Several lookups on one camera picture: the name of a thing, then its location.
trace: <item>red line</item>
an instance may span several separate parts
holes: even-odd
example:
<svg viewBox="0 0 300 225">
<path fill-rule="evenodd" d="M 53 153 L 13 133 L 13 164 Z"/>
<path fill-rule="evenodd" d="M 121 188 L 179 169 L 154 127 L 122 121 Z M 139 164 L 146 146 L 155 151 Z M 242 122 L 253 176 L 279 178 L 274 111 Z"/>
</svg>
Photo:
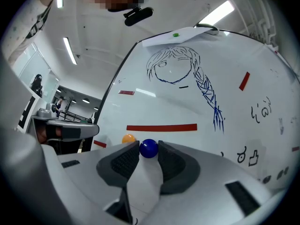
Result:
<svg viewBox="0 0 300 225">
<path fill-rule="evenodd" d="M 299 147 L 292 148 L 292 152 L 295 152 L 295 151 L 298 151 L 298 150 L 299 150 Z"/>
<path fill-rule="evenodd" d="M 123 90 L 121 90 L 121 91 L 119 91 L 119 94 L 125 94 L 125 95 L 134 95 L 134 91 L 123 91 Z"/>
<path fill-rule="evenodd" d="M 106 143 L 103 143 L 103 142 L 99 142 L 99 141 L 94 140 L 94 144 L 95 144 L 95 145 L 98 145 L 98 146 L 100 146 L 100 147 L 106 148 Z"/>
<path fill-rule="evenodd" d="M 143 132 L 184 132 L 197 131 L 197 124 L 181 124 L 181 125 L 160 125 L 160 126 L 133 126 L 127 125 L 129 131 Z"/>
<path fill-rule="evenodd" d="M 244 90 L 244 88 L 245 88 L 245 86 L 246 86 L 246 84 L 247 84 L 247 82 L 248 82 L 249 77 L 250 77 L 250 73 L 249 73 L 249 72 L 246 72 L 246 75 L 245 75 L 245 77 L 244 77 L 242 83 L 240 84 L 240 89 L 241 89 L 242 91 Z"/>
</svg>

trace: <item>ceiling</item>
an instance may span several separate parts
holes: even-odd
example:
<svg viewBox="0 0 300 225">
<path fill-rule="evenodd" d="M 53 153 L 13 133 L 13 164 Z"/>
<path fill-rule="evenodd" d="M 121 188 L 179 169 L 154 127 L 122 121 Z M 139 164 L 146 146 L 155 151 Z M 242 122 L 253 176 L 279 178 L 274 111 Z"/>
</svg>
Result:
<svg viewBox="0 0 300 225">
<path fill-rule="evenodd" d="M 44 33 L 54 48 L 60 64 L 67 71 L 67 77 L 78 83 L 89 85 L 90 94 L 102 98 L 119 65 L 135 42 L 163 32 L 194 26 L 209 12 L 227 0 L 149 0 L 142 7 L 152 7 L 154 15 L 132 27 L 124 24 L 124 12 L 110 13 L 99 9 L 99 5 L 84 0 L 64 0 L 64 7 L 57 8 L 54 1 Z M 235 9 L 215 26 L 220 29 L 242 32 L 245 24 L 241 12 Z M 63 43 L 68 37 L 78 65 L 73 65 Z M 61 83 L 73 90 L 70 80 Z"/>
<path fill-rule="evenodd" d="M 81 94 L 79 92 L 76 92 L 76 91 L 61 87 L 61 86 L 59 86 L 58 89 L 61 92 L 55 93 L 56 98 L 59 98 L 60 96 L 63 96 L 64 99 L 67 99 L 67 100 L 70 100 L 70 98 L 72 98 L 72 99 L 76 100 L 76 104 L 74 104 L 74 105 L 79 105 L 79 106 L 89 108 L 89 109 L 93 109 L 94 107 L 99 108 L 99 106 L 100 106 L 100 103 L 101 103 L 100 99 L 96 99 L 94 97 L 90 97 L 85 94 Z M 88 103 L 83 102 L 84 98 L 88 98 L 90 103 L 88 104 Z"/>
</svg>

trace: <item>blue ball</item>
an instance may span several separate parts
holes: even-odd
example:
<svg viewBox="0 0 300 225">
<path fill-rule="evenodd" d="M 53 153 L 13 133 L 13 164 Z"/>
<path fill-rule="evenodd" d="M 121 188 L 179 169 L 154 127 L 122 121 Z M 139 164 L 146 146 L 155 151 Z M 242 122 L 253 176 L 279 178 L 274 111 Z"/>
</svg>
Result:
<svg viewBox="0 0 300 225">
<path fill-rule="evenodd" d="M 145 158 L 153 158 L 158 153 L 158 144 L 152 139 L 146 139 L 140 145 L 140 153 Z"/>
</svg>

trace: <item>blue marker drawing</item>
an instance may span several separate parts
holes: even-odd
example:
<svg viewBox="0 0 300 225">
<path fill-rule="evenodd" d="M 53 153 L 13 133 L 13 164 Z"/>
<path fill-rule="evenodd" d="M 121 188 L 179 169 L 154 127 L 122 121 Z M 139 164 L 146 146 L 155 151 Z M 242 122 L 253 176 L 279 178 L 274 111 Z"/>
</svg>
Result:
<svg viewBox="0 0 300 225">
<path fill-rule="evenodd" d="M 171 78 L 165 77 L 165 74 L 160 73 L 161 68 L 166 67 L 169 63 L 169 67 L 174 62 L 180 61 L 180 67 L 178 67 L 179 77 Z M 171 46 L 159 50 L 157 53 L 147 62 L 147 76 L 149 80 L 156 77 L 161 82 L 176 84 L 186 78 L 190 73 L 193 74 L 197 87 L 202 92 L 202 95 L 206 99 L 207 103 L 214 109 L 213 125 L 224 132 L 224 121 L 222 111 L 217 105 L 216 94 L 212 88 L 210 80 L 204 74 L 200 67 L 200 56 L 195 50 L 189 47 L 183 46 Z"/>
</svg>

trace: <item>whiteboard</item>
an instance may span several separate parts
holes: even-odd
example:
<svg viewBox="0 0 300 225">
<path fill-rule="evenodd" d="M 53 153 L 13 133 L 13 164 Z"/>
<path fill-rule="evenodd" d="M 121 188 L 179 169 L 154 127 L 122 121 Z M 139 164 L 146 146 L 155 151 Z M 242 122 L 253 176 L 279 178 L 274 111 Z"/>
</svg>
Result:
<svg viewBox="0 0 300 225">
<path fill-rule="evenodd" d="M 176 45 L 137 43 L 104 102 L 94 140 L 109 147 L 130 133 L 139 141 L 151 138 L 223 155 L 277 189 L 298 169 L 299 107 L 293 72 L 256 40 L 220 32 Z M 127 125 L 180 124 L 197 124 L 197 130 L 127 131 Z M 92 144 L 92 150 L 99 148 Z"/>
</svg>

